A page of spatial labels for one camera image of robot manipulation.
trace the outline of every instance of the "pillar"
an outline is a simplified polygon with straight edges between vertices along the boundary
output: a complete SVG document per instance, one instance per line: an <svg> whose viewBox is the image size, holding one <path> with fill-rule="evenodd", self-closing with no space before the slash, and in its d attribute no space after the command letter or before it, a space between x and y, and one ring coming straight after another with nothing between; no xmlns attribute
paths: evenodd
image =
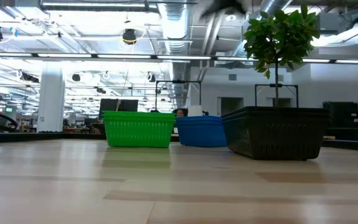
<svg viewBox="0 0 358 224"><path fill-rule="evenodd" d="M37 132L62 131L65 77L59 62L44 62L41 76Z"/></svg>

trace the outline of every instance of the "blue basket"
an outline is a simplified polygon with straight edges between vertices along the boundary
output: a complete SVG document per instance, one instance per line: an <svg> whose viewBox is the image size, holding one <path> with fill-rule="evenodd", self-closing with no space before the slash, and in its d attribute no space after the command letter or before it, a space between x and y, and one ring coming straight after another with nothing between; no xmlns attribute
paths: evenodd
<svg viewBox="0 0 358 224"><path fill-rule="evenodd" d="M226 146L222 118L193 116L177 118L180 144L197 147Z"/></svg>

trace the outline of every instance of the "door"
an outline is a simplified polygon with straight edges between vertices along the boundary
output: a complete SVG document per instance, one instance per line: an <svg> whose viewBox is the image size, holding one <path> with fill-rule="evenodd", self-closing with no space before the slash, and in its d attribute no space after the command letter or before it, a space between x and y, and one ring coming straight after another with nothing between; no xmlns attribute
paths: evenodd
<svg viewBox="0 0 358 224"><path fill-rule="evenodd" d="M272 106L274 106L276 99L273 98L272 102L273 102ZM291 99L290 98L279 98L278 99L278 107L291 107Z"/></svg>
<svg viewBox="0 0 358 224"><path fill-rule="evenodd" d="M219 97L218 98L218 116L228 114L232 111L244 107L243 98Z"/></svg>

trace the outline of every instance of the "tree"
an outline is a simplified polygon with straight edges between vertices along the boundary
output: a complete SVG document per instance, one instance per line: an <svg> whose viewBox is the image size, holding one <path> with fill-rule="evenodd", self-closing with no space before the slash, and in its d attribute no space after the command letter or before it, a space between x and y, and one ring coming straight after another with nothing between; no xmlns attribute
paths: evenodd
<svg viewBox="0 0 358 224"><path fill-rule="evenodd" d="M311 45L313 37L319 38L316 25L316 13L308 13L303 4L301 12L285 14L276 10L274 17L260 12L261 20L250 19L250 26L244 34L247 41L244 45L248 58L258 59L255 70L265 73L270 79L270 65L275 65L275 106L278 106L278 65L301 65L303 57L314 49Z"/></svg>

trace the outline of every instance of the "green basket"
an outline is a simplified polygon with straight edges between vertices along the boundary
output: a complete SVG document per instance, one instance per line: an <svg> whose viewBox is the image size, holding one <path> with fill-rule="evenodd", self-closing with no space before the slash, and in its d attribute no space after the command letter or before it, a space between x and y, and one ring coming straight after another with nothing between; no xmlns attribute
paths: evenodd
<svg viewBox="0 0 358 224"><path fill-rule="evenodd" d="M168 147L175 115L104 111L103 120L111 147Z"/></svg>

